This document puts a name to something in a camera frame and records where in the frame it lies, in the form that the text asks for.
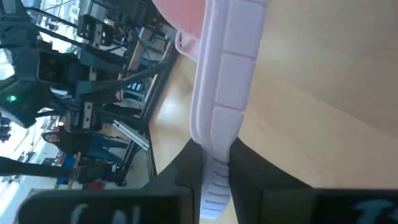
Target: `green light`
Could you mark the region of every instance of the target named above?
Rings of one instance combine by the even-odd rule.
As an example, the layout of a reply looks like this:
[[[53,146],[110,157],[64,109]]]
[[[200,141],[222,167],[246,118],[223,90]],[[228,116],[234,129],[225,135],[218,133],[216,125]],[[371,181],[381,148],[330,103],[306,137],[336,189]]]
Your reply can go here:
[[[16,96],[11,95],[11,96],[8,96],[8,97],[7,97],[7,101],[10,102],[10,103],[11,103],[11,102],[14,102],[14,101],[16,101],[16,100],[17,100],[17,97],[16,97]]]

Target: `light wood surface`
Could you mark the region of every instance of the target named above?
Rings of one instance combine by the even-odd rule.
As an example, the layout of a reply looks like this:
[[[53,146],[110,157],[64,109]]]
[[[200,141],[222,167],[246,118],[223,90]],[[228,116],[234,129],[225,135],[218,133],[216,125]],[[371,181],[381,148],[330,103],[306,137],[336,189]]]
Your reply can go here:
[[[398,1],[270,0],[264,27],[240,138],[314,187],[398,188]],[[152,120],[158,172],[190,138],[195,66]],[[233,205],[201,223],[237,223]]]

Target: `pink shoe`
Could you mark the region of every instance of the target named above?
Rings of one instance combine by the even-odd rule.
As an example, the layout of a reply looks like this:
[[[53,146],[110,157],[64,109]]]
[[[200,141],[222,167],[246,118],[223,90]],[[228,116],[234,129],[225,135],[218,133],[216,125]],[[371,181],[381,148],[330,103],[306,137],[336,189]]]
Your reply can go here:
[[[200,215],[216,219],[231,198],[229,149],[248,103],[267,0],[154,3],[179,30],[178,51],[198,63],[190,130],[192,139],[205,150]]]

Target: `red object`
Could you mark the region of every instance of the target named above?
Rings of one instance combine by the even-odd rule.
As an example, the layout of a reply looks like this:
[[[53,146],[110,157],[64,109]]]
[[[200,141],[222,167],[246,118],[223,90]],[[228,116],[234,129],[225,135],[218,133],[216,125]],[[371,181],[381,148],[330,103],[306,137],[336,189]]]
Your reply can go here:
[[[91,190],[102,190],[102,189],[104,189],[104,183],[98,182],[98,181],[94,181],[94,182],[89,184],[88,188],[91,189]]]
[[[63,157],[59,160],[58,164],[62,165],[63,162],[65,162],[65,156],[63,156]]]

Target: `person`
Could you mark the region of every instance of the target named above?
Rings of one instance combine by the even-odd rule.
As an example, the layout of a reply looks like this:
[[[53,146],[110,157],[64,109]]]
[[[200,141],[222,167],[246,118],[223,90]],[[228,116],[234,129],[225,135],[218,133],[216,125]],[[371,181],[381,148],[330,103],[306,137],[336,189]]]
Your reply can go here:
[[[114,139],[91,133],[70,133],[63,126],[57,131],[43,133],[44,141],[52,143],[66,155],[74,156],[79,152],[83,156],[92,156],[98,159],[122,164],[123,160],[105,148],[127,148],[128,144]]]

